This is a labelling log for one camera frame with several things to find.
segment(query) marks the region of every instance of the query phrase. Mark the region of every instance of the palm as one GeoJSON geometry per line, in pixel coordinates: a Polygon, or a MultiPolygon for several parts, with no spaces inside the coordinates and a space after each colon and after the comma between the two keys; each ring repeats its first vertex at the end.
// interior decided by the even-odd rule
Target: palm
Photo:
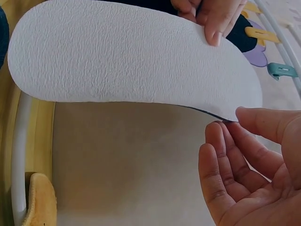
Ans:
{"type": "Polygon", "coordinates": [[[267,150],[238,123],[218,122],[206,128],[199,173],[218,226],[294,225],[283,216],[296,213],[301,190],[294,188],[282,155],[267,150]],[[250,169],[246,159],[261,174],[250,169]]]}
{"type": "Polygon", "coordinates": [[[225,214],[220,225],[228,226],[229,222],[237,222],[237,226],[294,225],[283,221],[284,215],[288,216],[290,212],[294,211],[291,202],[294,202],[296,207],[301,204],[301,191],[294,190],[288,171],[284,166],[275,173],[271,183],[239,200],[228,214],[225,214]],[[242,210],[244,213],[241,215],[229,214],[242,210]]]}

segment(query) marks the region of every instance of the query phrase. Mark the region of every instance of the white insole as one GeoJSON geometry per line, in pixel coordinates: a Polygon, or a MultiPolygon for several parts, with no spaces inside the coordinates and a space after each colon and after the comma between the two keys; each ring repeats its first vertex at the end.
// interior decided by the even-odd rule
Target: white insole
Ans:
{"type": "Polygon", "coordinates": [[[19,21],[8,65],[25,93],[57,102],[183,105],[237,120],[261,107],[257,75],[226,39],[167,13],[93,0],[51,0],[19,21]]]}

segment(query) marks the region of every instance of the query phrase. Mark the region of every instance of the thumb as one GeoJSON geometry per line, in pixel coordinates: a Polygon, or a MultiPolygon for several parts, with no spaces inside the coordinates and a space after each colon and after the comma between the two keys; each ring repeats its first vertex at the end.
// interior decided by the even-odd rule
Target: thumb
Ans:
{"type": "Polygon", "coordinates": [[[173,7],[181,13],[190,13],[192,5],[189,0],[171,0],[173,7]]]}
{"type": "Polygon", "coordinates": [[[295,189],[301,189],[301,111],[238,108],[246,130],[281,144],[282,155],[295,189]]]}

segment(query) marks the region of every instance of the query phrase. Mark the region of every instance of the beige background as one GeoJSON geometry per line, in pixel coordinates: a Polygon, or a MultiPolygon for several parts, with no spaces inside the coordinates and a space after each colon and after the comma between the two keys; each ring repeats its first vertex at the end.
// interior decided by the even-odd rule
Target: beige background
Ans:
{"type": "MultiPolygon", "coordinates": [[[[292,19],[286,2],[268,2],[274,13],[280,10],[292,19]]],[[[294,49],[300,56],[296,43],[294,49]]],[[[267,42],[266,54],[269,62],[283,62],[273,43],[267,42]]],[[[256,71],[265,107],[301,108],[291,79],[277,82],[266,68],[256,71]]],[[[58,225],[214,225],[197,172],[198,148],[213,120],[169,105],[57,104],[53,183],[58,225]]],[[[280,152],[278,145],[259,139],[280,152]]]]}

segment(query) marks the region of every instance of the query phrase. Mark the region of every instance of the hand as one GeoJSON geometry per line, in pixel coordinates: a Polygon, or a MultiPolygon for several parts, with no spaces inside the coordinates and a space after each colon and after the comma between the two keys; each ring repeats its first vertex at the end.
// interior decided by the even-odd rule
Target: hand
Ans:
{"type": "Polygon", "coordinates": [[[171,0],[180,17],[205,26],[209,45],[219,46],[221,37],[227,37],[247,0],[171,0]],[[202,8],[196,17],[196,9],[202,8]]]}
{"type": "Polygon", "coordinates": [[[237,117],[240,125],[209,124],[199,151],[202,192],[214,222],[301,225],[301,111],[238,108],[237,117]],[[247,130],[279,143],[283,156],[247,130]]]}

